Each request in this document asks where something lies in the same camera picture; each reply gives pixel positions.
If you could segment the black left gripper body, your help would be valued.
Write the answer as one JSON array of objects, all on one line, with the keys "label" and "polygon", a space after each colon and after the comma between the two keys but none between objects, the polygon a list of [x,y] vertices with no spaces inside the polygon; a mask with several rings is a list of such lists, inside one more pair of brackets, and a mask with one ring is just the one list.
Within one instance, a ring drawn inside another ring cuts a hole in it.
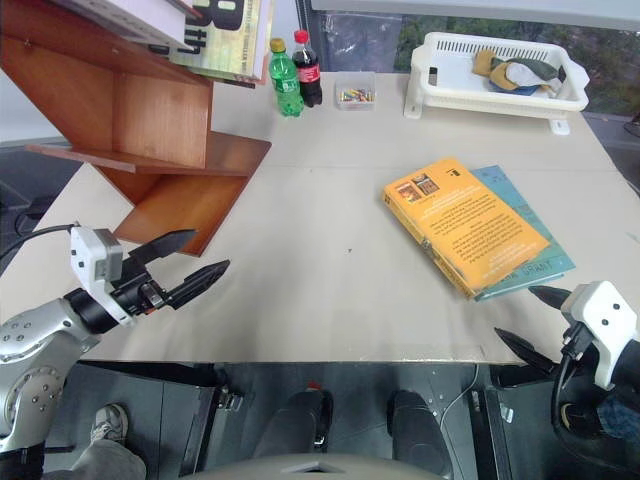
[{"label": "black left gripper body", "polygon": [[144,263],[129,256],[122,264],[122,275],[112,282],[112,298],[129,315],[148,315],[166,306],[171,297],[151,276]]}]

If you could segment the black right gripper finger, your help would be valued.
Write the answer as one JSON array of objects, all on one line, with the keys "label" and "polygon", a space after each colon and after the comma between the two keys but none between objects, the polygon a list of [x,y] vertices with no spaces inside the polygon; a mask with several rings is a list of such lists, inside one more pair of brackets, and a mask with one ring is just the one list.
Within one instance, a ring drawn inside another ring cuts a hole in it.
[{"label": "black right gripper finger", "polygon": [[571,295],[570,290],[547,285],[530,286],[528,290],[540,301],[556,310],[560,310]]},{"label": "black right gripper finger", "polygon": [[527,365],[542,373],[553,373],[555,371],[556,363],[537,352],[535,347],[524,338],[501,328],[495,328],[494,331],[507,347]]}]

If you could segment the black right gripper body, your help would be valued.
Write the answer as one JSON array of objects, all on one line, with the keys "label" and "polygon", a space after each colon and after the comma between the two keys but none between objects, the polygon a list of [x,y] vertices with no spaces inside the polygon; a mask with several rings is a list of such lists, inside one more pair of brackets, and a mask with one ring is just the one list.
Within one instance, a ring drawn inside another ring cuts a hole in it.
[{"label": "black right gripper body", "polygon": [[582,372],[589,374],[596,386],[608,387],[608,353],[603,344],[591,344],[579,357]]}]

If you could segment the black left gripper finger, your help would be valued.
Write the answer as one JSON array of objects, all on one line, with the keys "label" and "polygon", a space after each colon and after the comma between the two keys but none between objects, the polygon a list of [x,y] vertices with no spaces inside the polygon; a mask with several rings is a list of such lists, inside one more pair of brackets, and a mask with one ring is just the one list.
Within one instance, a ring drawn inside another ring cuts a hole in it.
[{"label": "black left gripper finger", "polygon": [[196,235],[193,229],[174,230],[131,250],[122,266],[123,274],[146,270],[150,262],[180,251]]},{"label": "black left gripper finger", "polygon": [[168,291],[165,303],[173,309],[181,308],[206,292],[224,275],[230,264],[229,260],[223,260],[202,267],[186,277],[180,285]]}]

